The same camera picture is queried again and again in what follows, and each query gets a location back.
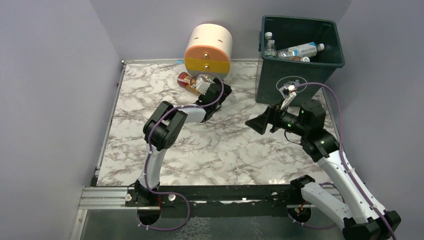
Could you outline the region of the red gold label bottle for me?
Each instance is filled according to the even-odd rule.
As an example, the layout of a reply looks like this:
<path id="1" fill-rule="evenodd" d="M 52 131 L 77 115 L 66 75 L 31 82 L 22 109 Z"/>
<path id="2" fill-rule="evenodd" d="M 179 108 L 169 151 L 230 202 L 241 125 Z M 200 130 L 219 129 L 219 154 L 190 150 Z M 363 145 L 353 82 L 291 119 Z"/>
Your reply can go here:
<path id="1" fill-rule="evenodd" d="M 196 78 L 193 78 L 187 72 L 181 72 L 176 79 L 176 83 L 187 91 L 200 95 L 200 92 L 196 90 Z"/>

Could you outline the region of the orange label clear bottle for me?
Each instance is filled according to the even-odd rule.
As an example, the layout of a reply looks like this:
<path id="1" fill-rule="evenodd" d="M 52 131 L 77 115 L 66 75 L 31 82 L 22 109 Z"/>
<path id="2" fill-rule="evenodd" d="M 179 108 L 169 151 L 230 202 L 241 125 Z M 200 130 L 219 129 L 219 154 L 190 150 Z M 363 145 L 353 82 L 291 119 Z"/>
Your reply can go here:
<path id="1" fill-rule="evenodd" d="M 298 62 L 310 62 L 310 58 L 307 56 L 295 56 L 291 59 L 292 61 L 298 61 Z"/>

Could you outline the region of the green label bottle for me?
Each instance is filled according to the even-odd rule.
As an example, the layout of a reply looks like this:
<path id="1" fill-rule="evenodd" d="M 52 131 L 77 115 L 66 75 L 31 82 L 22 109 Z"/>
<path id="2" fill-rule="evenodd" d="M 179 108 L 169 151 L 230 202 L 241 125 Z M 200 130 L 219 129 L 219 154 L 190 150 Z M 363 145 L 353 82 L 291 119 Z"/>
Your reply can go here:
<path id="1" fill-rule="evenodd" d="M 264 40 L 266 41 L 266 45 L 264 48 L 264 55 L 266 57 L 270 58 L 276 58 L 277 57 L 277 50 L 275 46 L 275 41 L 273 39 L 273 33 L 272 32 L 265 32 L 264 33 Z"/>

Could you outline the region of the white label long bottle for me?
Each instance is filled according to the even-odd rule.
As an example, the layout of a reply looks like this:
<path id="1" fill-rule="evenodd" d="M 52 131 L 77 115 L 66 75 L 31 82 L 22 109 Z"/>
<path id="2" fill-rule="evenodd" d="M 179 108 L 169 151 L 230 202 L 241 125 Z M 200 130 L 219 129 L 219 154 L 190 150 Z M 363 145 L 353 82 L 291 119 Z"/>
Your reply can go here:
<path id="1" fill-rule="evenodd" d="M 314 57 L 318 52 L 325 49 L 323 43 L 309 42 L 297 46 L 288 47 L 277 51 L 277 57 L 284 60 L 296 60 L 304 57 Z"/>

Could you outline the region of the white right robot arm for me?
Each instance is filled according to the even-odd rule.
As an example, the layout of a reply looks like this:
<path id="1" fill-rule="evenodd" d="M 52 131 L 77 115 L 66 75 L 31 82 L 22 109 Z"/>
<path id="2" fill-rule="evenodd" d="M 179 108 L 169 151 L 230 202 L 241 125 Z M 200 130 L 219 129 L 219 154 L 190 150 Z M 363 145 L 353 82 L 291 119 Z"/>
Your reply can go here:
<path id="1" fill-rule="evenodd" d="M 270 105 L 263 114 L 245 124 L 263 135 L 283 129 L 300 137 L 302 149 L 330 177 L 343 200 L 324 190 L 309 175 L 290 182 L 291 196 L 306 201 L 326 214 L 342 230 L 346 240 L 395 239 L 394 231 L 401 218 L 395 210 L 388 211 L 371 194 L 348 163 L 338 140 L 325 128 L 326 111 L 317 100 L 301 104 L 298 115 L 282 104 Z"/>

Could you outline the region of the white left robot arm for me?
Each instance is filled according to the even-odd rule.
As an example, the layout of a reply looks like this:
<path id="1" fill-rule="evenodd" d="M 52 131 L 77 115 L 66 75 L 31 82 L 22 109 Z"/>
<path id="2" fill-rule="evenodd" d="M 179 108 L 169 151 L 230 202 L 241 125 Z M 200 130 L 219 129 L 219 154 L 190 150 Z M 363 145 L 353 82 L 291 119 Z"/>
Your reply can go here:
<path id="1" fill-rule="evenodd" d="M 147 156 L 142 173 L 134 183 L 134 193 L 131 195 L 134 201 L 146 205 L 156 201 L 165 154 L 177 140 L 183 126 L 208 121 L 231 93 L 229 85 L 215 78 L 193 105 L 174 106 L 167 101 L 160 103 L 143 127 Z"/>

